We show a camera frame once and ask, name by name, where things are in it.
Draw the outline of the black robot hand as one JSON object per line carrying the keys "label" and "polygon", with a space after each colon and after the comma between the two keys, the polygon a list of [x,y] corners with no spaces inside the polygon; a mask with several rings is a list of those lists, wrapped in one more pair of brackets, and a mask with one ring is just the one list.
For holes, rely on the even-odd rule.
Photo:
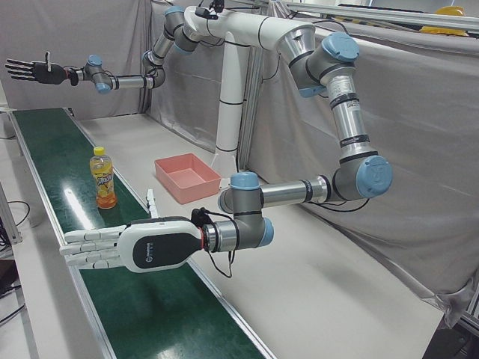
{"label": "black robot hand", "polygon": [[19,61],[8,58],[4,65],[12,79],[59,85],[70,78],[69,71],[51,62],[51,52],[46,51],[44,61]]}

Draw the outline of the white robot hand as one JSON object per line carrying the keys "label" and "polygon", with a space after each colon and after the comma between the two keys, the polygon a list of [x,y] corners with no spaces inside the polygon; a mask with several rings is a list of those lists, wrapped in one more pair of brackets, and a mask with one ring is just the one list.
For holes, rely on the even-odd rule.
{"label": "white robot hand", "polygon": [[204,248],[203,231],[184,217],[158,215],[153,190],[147,191],[150,217],[128,224],[94,230],[74,230],[64,235],[60,247],[69,266],[110,269],[124,266],[144,273],[176,269]]}

